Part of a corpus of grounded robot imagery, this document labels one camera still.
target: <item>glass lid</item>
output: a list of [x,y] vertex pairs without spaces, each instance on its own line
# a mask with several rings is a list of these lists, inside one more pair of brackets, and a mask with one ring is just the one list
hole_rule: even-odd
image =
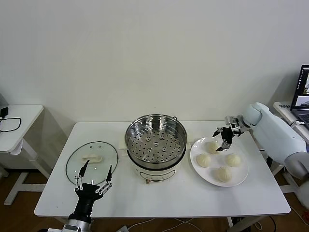
[[75,184],[74,177],[78,175],[87,160],[89,163],[83,183],[97,185],[106,179],[110,165],[112,173],[114,172],[118,163],[118,155],[116,149],[106,142],[91,142],[81,146],[73,152],[67,162],[66,174],[70,182]]

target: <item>power strip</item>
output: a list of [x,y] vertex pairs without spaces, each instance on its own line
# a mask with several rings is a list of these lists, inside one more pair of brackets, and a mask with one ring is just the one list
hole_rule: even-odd
[[119,230],[117,230],[116,232],[129,232],[129,230],[127,229],[126,226],[123,226]]

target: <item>electric steamer pot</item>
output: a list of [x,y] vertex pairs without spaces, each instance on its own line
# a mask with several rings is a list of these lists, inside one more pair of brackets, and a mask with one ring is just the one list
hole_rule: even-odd
[[145,115],[126,130],[127,153],[146,183],[172,177],[185,154],[187,133],[176,117]]

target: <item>small white table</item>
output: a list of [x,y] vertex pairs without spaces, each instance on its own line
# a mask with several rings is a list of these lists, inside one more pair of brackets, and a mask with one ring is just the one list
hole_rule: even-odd
[[[211,136],[223,121],[182,122],[190,142]],[[78,197],[74,184],[66,177],[66,163],[80,146],[105,141],[115,148],[124,139],[130,123],[86,122],[75,124],[35,208],[35,215],[67,218],[75,209]],[[93,218],[198,218],[247,217],[231,227],[238,232],[267,215],[290,212],[283,193],[267,167],[251,135],[247,132],[235,139],[247,155],[249,174],[240,185],[222,188],[200,178],[191,167],[189,152],[173,178],[145,184],[133,171],[133,165],[122,151],[113,173],[112,188],[96,201]]]
[[[0,106],[0,109],[8,107],[8,115],[5,118],[19,117],[21,124],[19,129],[11,132],[0,132],[0,153],[19,153],[23,147],[27,152],[28,160],[48,178],[51,173],[51,168],[42,160],[34,149],[23,139],[29,128],[34,121],[38,118],[43,111],[42,105],[9,105]],[[0,167],[0,173],[7,177],[9,173]],[[9,195],[4,201],[5,205],[11,205],[20,191],[42,192],[45,185],[23,184],[28,173],[21,173]]]

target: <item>white robotic arm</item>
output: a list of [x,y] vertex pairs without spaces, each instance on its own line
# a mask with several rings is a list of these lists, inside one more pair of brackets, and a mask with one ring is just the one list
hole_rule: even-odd
[[[227,116],[228,127],[217,128],[213,137],[219,133],[222,136],[220,150],[228,150],[232,138],[240,136],[245,131],[252,130],[253,136],[274,161],[284,164],[291,175],[299,179],[308,179],[309,154],[305,141],[282,119],[273,115],[269,108],[261,103],[250,105],[243,115]],[[309,198],[309,181],[303,184],[299,191]],[[302,203],[309,208],[309,202]]]
[[261,103],[250,105],[243,114],[243,121],[253,130],[254,137],[267,154],[278,163],[285,163],[294,153],[307,152],[305,141]]

